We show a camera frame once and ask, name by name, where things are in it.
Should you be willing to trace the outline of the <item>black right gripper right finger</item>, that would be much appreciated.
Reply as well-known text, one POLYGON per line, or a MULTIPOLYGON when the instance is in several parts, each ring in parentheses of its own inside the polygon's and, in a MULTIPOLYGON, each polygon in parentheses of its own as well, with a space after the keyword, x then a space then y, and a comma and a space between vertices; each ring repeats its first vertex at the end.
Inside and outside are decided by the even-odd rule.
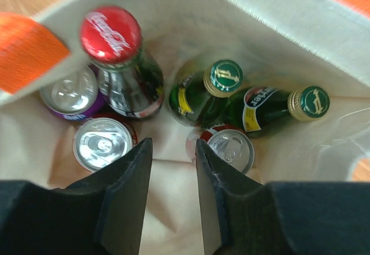
POLYGON ((205 254, 368 254, 369 184, 259 184, 202 139, 196 168, 205 254))

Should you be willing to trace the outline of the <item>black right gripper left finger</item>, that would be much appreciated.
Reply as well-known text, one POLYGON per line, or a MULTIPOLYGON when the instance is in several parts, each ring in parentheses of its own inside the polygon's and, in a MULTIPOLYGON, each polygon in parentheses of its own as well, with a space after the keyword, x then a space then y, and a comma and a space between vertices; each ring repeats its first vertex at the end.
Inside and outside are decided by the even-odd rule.
POLYGON ((1 182, 2 254, 138 254, 153 141, 65 189, 1 182))

